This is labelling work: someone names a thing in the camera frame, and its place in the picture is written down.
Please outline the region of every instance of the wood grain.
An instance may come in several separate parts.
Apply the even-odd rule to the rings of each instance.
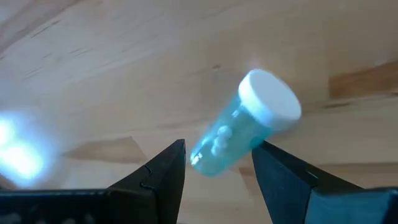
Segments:
[[[329,79],[332,99],[358,98],[398,90],[398,61]]]
[[[16,0],[12,2],[3,10],[8,10],[13,5],[19,7],[16,12],[11,14],[10,18],[0,24],[0,52],[78,1],[81,0],[30,0],[29,2]],[[44,27],[36,35],[50,26],[51,24]]]
[[[398,185],[397,163],[330,164],[320,168],[364,188]]]
[[[35,2],[57,7],[36,22]],[[398,57],[397,7],[394,0],[26,1],[0,28],[0,110],[22,114],[23,131],[55,142],[49,150],[58,156],[96,142],[59,156],[61,178],[47,186],[107,187],[137,169],[142,154],[151,158],[176,139],[185,138],[189,152],[244,74],[264,68],[304,107],[321,105],[271,139],[277,146],[314,164],[394,163],[396,99],[324,106],[329,77]],[[137,143],[126,144],[134,155],[113,154],[112,141],[124,138]],[[180,221],[270,222],[247,185],[253,179],[241,175],[253,178],[246,162],[217,179],[187,169]]]
[[[147,156],[132,137],[84,143],[72,151],[63,153],[62,156],[120,164],[144,164],[148,161]]]

